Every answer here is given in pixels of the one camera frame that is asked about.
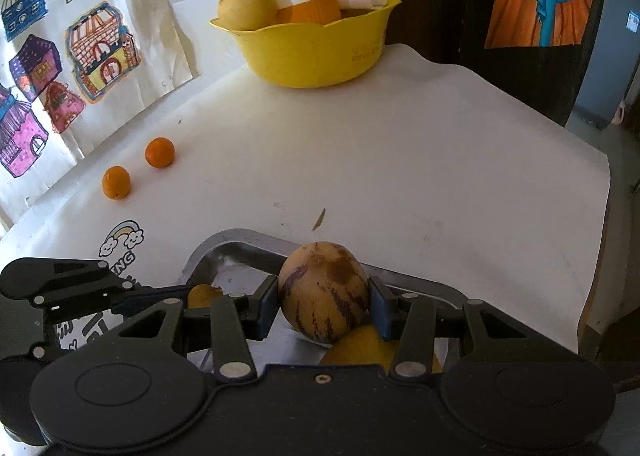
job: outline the stainless steel tray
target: stainless steel tray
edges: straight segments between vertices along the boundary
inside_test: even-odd
[[[285,259],[300,245],[248,229],[230,229],[214,234],[194,251],[178,279],[179,285],[211,284],[225,293],[253,293],[267,274],[278,274]],[[367,275],[378,276],[394,293],[415,292],[462,308],[466,296],[456,289],[371,265],[362,265]],[[318,364],[326,348],[294,332],[282,312],[263,341],[247,341],[258,372],[270,363]],[[457,358],[457,343],[437,339],[435,352],[446,366]],[[189,355],[203,371],[210,370],[208,352]]]

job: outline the yellow bowl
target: yellow bowl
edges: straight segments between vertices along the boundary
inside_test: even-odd
[[[325,26],[288,23],[259,30],[228,30],[256,75],[288,88],[319,88],[356,78],[376,64],[386,24],[402,0]]]

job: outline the pepino melon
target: pepino melon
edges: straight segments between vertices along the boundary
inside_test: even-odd
[[[334,343],[358,327],[366,315],[367,276],[345,247],[310,243],[284,262],[278,298],[293,328],[314,341]]]

